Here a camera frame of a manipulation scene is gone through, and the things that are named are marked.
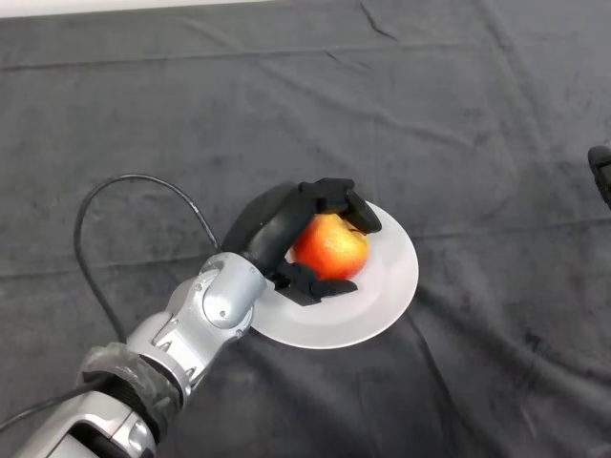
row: red apple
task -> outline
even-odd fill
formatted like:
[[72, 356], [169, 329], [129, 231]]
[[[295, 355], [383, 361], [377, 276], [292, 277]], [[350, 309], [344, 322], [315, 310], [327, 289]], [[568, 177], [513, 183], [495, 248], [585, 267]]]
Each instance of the red apple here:
[[337, 215], [317, 215], [293, 246], [295, 261], [323, 280], [347, 280], [367, 262], [369, 240]]

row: white background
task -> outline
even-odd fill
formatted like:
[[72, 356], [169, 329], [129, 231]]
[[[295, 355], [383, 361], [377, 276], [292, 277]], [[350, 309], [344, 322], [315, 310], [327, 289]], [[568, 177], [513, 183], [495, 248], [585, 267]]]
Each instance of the white background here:
[[212, 5], [260, 0], [0, 0], [0, 17], [72, 12], [137, 10], [145, 8]]

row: dark gray cloth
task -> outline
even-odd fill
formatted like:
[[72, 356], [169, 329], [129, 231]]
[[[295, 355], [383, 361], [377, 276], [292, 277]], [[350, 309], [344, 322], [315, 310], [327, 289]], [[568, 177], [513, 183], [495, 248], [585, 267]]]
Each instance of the dark gray cloth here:
[[[248, 334], [160, 456], [611, 456], [611, 219], [585, 158], [611, 136], [610, 19], [319, 0], [0, 21], [3, 416], [113, 338], [72, 253], [94, 184], [169, 179], [221, 237], [273, 184], [352, 177], [414, 241], [409, 312], [338, 350]], [[210, 253], [146, 183], [105, 191], [84, 238], [130, 330]]]

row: robotic arm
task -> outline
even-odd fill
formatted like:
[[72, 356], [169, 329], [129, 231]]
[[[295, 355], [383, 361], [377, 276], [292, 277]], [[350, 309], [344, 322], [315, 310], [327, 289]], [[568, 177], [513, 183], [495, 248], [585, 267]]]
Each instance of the robotic arm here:
[[165, 311], [145, 320], [127, 344], [90, 352], [82, 367], [95, 391], [65, 402], [17, 458], [153, 458], [210, 365], [248, 330], [267, 281], [300, 305], [356, 289], [321, 281], [284, 256], [317, 213], [337, 213], [364, 233], [381, 224], [348, 179], [285, 183], [255, 198], [222, 244]]

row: white plate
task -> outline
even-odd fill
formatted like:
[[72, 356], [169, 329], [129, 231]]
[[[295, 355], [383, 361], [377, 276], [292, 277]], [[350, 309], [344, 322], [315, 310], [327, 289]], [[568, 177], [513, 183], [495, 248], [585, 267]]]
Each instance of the white plate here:
[[255, 304], [255, 329], [282, 344], [328, 349], [366, 341], [397, 321], [416, 291], [418, 258], [399, 223], [369, 205], [382, 230], [369, 235], [369, 259], [352, 279], [358, 291], [301, 307], [269, 283]]

